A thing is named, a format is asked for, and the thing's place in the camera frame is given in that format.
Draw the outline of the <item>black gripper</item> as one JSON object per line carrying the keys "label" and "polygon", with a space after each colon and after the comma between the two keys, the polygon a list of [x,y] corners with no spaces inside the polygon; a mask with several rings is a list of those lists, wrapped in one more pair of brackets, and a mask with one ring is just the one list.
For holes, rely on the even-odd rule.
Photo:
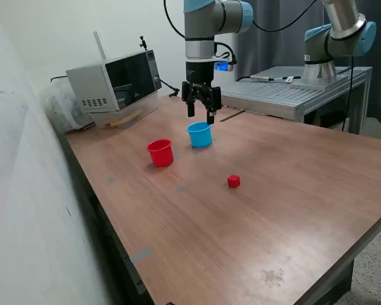
{"label": "black gripper", "polygon": [[219,86],[211,87],[214,78],[214,62],[186,62],[186,80],[182,83],[182,101],[187,106],[187,116],[195,116],[195,101],[199,88],[205,88],[203,105],[206,108],[206,122],[212,125],[215,115],[222,108],[222,94]]}

